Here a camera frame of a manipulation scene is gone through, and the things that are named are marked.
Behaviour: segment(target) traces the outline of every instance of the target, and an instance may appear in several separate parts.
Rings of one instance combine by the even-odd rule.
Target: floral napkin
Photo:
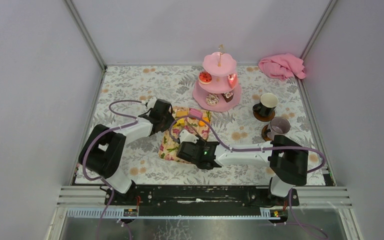
[[[173,117],[176,119],[176,112],[177,111],[187,111],[189,112],[188,107],[180,107],[180,106],[174,106],[173,107]],[[211,122],[211,112],[207,110],[201,110],[202,117],[208,118],[208,122]],[[200,126],[198,119],[192,119],[190,117],[184,118],[184,125],[175,125],[171,129],[171,132],[175,138],[179,136],[179,133],[186,129],[191,134],[196,135],[196,132],[205,140],[208,139],[208,134],[210,132],[210,128],[207,125]],[[170,137],[169,131],[165,131],[164,135],[162,137],[161,145],[159,146],[159,152],[158,155],[160,158],[169,160],[169,161],[176,161],[179,163],[185,163],[190,164],[190,162],[185,161],[183,159],[180,159],[176,156],[176,153],[179,149],[179,144],[177,142],[174,142],[173,139]]]

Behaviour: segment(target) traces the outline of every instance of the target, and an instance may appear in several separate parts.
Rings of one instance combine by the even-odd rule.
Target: wooden coaster
[[[261,116],[260,114],[256,113],[255,111],[252,111],[254,114],[254,117],[261,122],[270,122],[275,117],[275,111],[273,111],[270,116]]]
[[[269,127],[269,125],[267,124],[267,125],[265,125],[265,126],[262,128],[262,130],[261,130],[261,137],[262,137],[262,139],[264,139],[265,141],[271,141],[271,139],[264,133],[264,132],[267,130],[268,127]]]

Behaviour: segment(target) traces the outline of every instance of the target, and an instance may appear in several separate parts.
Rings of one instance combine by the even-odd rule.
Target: white wall
[[[99,78],[62,0],[0,1],[0,240],[43,239]]]
[[[239,63],[299,56],[329,0],[74,0],[107,64]]]
[[[384,1],[338,1],[304,80],[363,236],[384,239]]]

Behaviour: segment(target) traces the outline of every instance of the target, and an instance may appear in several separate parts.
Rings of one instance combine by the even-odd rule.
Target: mug
[[[262,117],[270,116],[274,111],[276,106],[279,103],[279,99],[273,93],[264,93],[259,98],[259,103],[255,104],[252,107],[252,110],[258,113]]]
[[[289,130],[291,130],[289,121],[284,117],[276,116],[270,121],[263,135],[275,140],[276,135],[285,135]]]

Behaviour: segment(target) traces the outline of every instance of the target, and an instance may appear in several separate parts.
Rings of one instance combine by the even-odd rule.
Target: red donut
[[[213,78],[211,77],[211,74],[209,74],[206,71],[202,71],[199,74],[199,82],[202,84],[209,84]]]

